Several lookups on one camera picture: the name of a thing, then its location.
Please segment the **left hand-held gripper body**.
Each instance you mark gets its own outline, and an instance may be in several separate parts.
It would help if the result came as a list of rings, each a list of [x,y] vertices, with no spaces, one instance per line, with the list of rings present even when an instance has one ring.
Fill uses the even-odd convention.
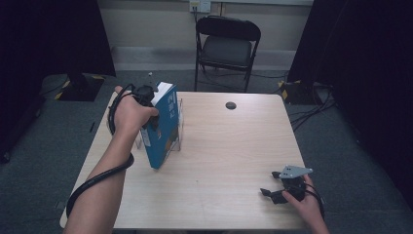
[[[152,100],[157,92],[158,88],[156,86],[143,85],[139,88],[134,88],[131,91],[131,95],[140,105],[153,107],[154,104]]]

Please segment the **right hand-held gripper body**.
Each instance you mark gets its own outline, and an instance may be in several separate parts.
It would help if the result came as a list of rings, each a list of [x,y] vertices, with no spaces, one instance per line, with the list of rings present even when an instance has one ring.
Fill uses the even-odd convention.
[[[303,200],[305,197],[306,183],[304,175],[311,174],[312,169],[298,166],[286,165],[283,170],[277,175],[282,181],[282,186],[287,190],[296,200]]]

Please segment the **blue book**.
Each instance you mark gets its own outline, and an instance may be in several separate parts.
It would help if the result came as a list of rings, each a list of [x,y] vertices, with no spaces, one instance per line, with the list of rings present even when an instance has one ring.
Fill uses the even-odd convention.
[[[158,125],[149,123],[141,129],[141,137],[150,166],[159,170],[173,145],[178,142],[179,110],[176,88],[171,83],[160,82],[151,103],[159,110]]]

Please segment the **clear acrylic book rack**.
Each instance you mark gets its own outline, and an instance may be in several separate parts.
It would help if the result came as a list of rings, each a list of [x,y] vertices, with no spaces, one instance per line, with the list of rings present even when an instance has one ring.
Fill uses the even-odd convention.
[[[160,161],[172,151],[180,149],[183,127],[182,100],[176,95],[162,97],[156,104],[159,109],[159,127],[153,131],[150,124],[142,128],[135,140],[138,150],[144,148],[152,161]]]

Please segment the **person's right hand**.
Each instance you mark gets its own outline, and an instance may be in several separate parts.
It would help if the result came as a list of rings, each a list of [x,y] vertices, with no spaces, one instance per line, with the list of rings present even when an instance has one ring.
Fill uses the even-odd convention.
[[[282,196],[292,205],[300,216],[309,224],[323,223],[323,217],[319,207],[318,194],[313,182],[308,175],[304,175],[306,194],[302,201],[298,201],[288,191],[284,190]]]

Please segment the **person's left hand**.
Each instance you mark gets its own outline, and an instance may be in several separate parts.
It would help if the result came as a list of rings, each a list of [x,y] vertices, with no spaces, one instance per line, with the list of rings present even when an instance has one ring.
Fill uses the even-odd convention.
[[[155,107],[142,106],[133,97],[122,95],[114,115],[115,136],[136,138],[141,127],[158,115]]]

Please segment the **dark stand base yellow tape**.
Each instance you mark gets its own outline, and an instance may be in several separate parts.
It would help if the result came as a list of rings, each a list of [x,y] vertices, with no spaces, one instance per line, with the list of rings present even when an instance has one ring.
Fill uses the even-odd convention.
[[[61,101],[94,101],[104,78],[98,75],[69,73],[55,99]]]
[[[281,97],[285,103],[296,105],[321,105],[322,100],[314,86],[307,86],[301,81],[292,83],[279,82]]]

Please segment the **black folding chair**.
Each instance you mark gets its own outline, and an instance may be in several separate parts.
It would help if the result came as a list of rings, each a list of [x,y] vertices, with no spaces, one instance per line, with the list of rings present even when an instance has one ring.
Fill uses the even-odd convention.
[[[206,66],[244,72],[244,92],[247,91],[260,28],[249,20],[221,16],[206,16],[196,21],[196,68],[194,90],[198,90],[199,69]]]

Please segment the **black curtain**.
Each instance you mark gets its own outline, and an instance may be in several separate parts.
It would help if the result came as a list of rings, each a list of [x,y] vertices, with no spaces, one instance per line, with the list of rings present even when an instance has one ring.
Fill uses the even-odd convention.
[[[413,0],[313,0],[288,79],[332,87],[413,210]]]
[[[0,164],[55,74],[116,75],[97,0],[0,0]]]

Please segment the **white wall socket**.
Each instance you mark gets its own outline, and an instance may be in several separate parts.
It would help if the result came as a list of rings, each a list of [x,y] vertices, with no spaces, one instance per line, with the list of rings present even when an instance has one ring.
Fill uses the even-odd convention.
[[[210,0],[190,0],[189,11],[191,13],[209,14],[211,11],[211,1]]]

